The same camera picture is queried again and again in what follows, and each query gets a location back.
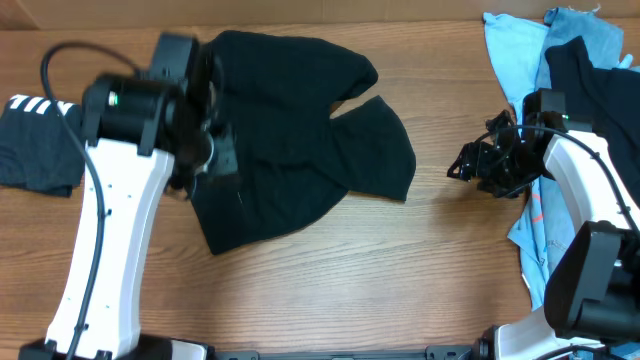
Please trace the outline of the black shorts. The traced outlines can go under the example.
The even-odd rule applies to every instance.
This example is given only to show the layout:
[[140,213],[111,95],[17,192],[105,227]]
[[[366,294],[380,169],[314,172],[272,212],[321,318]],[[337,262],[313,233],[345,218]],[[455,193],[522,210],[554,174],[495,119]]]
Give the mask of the black shorts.
[[317,221],[349,192],[405,201],[416,155],[381,97],[334,116],[378,79],[363,55],[322,39],[225,31],[211,43],[219,66],[219,120],[230,128],[237,171],[199,181],[191,203],[211,253],[283,236]]

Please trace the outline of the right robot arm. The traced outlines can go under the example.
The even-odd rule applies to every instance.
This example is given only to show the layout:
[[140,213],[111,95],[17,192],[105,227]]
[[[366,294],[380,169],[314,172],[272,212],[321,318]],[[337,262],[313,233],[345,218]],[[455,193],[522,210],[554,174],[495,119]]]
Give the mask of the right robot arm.
[[612,359],[613,346],[639,339],[639,214],[591,121],[534,112],[517,125],[507,112],[465,144],[447,171],[512,198],[553,178],[569,209],[574,240],[551,274],[542,307],[487,330],[470,359],[562,359],[587,352]]

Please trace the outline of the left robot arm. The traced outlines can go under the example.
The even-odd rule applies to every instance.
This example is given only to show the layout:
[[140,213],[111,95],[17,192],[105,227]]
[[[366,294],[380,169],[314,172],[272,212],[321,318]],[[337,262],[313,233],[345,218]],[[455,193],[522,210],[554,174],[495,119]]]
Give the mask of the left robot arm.
[[146,335],[140,293],[160,199],[216,172],[215,57],[157,55],[132,76],[105,73],[83,96],[86,166],[69,275],[43,339],[23,359],[210,359],[201,342]]

